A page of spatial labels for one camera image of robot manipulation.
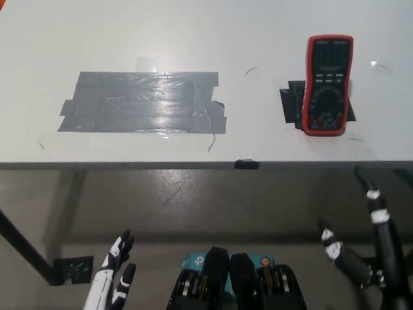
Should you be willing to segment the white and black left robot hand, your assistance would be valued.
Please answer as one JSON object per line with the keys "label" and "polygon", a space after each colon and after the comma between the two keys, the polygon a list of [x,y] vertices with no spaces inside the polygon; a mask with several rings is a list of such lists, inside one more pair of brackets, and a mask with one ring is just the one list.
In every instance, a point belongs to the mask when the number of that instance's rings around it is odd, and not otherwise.
{"label": "white and black left robot hand", "polygon": [[136,272],[136,264],[129,263],[115,284],[115,276],[123,263],[130,257],[135,238],[130,230],[125,230],[109,249],[101,267],[95,274],[88,292],[84,310],[122,310],[124,309],[130,286]]}

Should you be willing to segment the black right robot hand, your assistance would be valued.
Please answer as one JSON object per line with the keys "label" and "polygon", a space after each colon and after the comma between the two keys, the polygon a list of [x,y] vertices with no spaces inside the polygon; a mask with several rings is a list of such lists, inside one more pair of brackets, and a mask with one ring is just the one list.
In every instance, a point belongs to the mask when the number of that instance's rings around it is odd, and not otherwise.
{"label": "black right robot hand", "polygon": [[320,218],[317,225],[325,253],[355,289],[377,287],[382,295],[381,309],[412,309],[412,255],[405,256],[399,233],[387,209],[387,200],[361,167],[354,175],[365,192],[372,223],[375,256],[363,258],[345,246],[329,223]]}

